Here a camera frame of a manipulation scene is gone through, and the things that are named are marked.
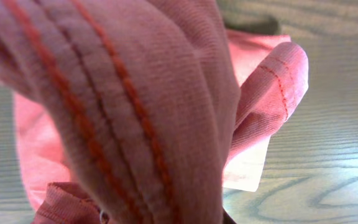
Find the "orange soccer t-shirt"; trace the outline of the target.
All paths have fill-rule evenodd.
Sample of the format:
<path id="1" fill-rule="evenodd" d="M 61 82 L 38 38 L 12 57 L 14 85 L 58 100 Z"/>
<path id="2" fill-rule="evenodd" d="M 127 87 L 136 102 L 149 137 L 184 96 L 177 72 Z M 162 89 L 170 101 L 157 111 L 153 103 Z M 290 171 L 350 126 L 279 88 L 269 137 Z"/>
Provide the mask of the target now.
<path id="1" fill-rule="evenodd" d="M 49 120 L 63 165 L 34 223 L 231 223 L 228 161 L 269 139 L 308 88 L 287 37 L 257 54 L 215 1 L 0 1 L 0 83 L 18 134 Z"/>

